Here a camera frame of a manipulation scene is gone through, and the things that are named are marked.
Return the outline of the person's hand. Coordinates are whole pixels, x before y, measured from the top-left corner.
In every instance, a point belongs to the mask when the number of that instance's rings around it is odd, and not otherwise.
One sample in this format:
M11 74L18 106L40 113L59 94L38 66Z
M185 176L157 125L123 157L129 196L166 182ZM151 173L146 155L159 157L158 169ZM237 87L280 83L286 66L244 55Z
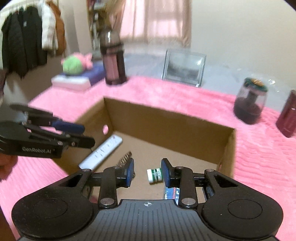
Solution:
M0 155L0 179L6 180L11 174L14 166L18 162L18 156L6 155L1 153Z

